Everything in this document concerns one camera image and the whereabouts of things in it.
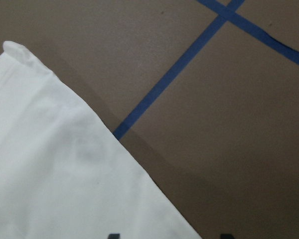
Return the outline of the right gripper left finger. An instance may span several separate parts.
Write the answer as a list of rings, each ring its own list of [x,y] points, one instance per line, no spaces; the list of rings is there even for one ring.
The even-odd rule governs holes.
[[[109,234],[107,239],[120,239],[120,234],[119,233]]]

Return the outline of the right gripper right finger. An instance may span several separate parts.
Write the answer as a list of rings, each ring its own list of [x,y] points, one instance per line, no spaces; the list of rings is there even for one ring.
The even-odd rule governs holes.
[[[235,239],[232,234],[221,234],[220,239]]]

